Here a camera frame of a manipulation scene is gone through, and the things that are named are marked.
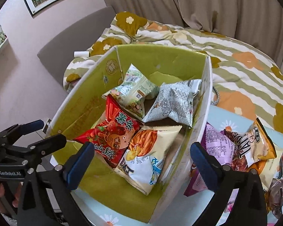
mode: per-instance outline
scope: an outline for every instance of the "white container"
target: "white container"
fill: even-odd
[[[6,39],[6,35],[2,30],[2,27],[0,26],[0,45],[4,42],[4,40]]]

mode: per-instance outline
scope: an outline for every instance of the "pink wall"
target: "pink wall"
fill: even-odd
[[[67,93],[37,53],[59,32],[103,7],[104,0],[59,0],[32,18],[23,0],[7,0],[0,11],[10,42],[0,55],[0,131],[54,116]]]

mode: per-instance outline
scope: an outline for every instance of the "gray headboard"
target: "gray headboard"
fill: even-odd
[[[109,28],[115,17],[109,6],[98,10],[66,28],[37,54],[48,72],[63,84],[64,72],[73,60],[74,51],[85,51]]]

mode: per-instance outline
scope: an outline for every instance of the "pink snack bag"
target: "pink snack bag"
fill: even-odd
[[[221,165],[231,165],[234,155],[234,143],[221,132],[218,132],[209,123],[206,124],[201,140],[201,146],[206,149],[209,155],[213,155]],[[185,196],[194,195],[207,189],[198,169],[193,164],[191,168],[191,181],[184,192]]]

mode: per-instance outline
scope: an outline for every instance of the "striped fabric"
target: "striped fabric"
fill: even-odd
[[[221,34],[163,25],[129,12],[116,15],[109,31],[88,50],[89,58],[74,59],[64,74],[64,88],[81,78],[110,47],[154,43],[195,50],[211,56],[217,106],[283,133],[283,75],[275,62],[256,48]]]

